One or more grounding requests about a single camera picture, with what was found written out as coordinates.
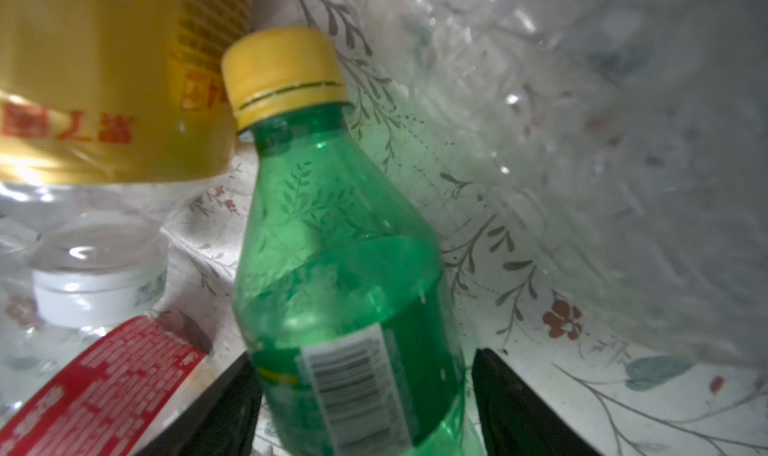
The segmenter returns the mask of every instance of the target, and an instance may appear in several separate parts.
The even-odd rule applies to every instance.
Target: white barcode label
[[[301,349],[335,456],[412,447],[381,326]]]

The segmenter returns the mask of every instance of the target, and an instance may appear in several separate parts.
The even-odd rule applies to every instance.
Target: floral tablecloth
[[[462,150],[401,103],[342,0],[256,0],[255,23],[316,26],[334,38],[354,102],[353,134],[442,238],[469,357],[477,347],[493,348],[607,456],[768,454],[768,375],[691,365],[622,341],[583,313],[578,299],[552,288],[458,169]],[[200,389],[243,351],[229,304],[256,166],[253,147],[244,145],[233,172],[168,223],[177,246],[171,289],[154,315],[213,349]],[[169,404],[155,430],[184,405]],[[477,423],[476,411],[469,417]],[[286,452],[265,406],[254,455],[272,454]]]

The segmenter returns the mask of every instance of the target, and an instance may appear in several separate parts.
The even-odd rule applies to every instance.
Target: bottle cap
[[[314,28],[255,32],[230,47],[221,65],[238,130],[283,112],[349,102],[336,50]]]
[[[89,274],[34,269],[38,314],[62,327],[110,326],[151,308],[165,291],[168,253],[118,272]]]

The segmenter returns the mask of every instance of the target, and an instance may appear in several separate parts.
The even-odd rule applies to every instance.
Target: blue-green leaf
[[[672,356],[651,356],[632,361],[627,365],[627,388],[632,391],[648,391],[670,379],[685,373],[693,365]]]

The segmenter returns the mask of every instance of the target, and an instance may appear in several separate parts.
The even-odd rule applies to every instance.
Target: green plastic bottle
[[[224,78],[260,157],[233,307],[285,448],[481,454],[436,236],[350,137],[330,41],[255,33]]]

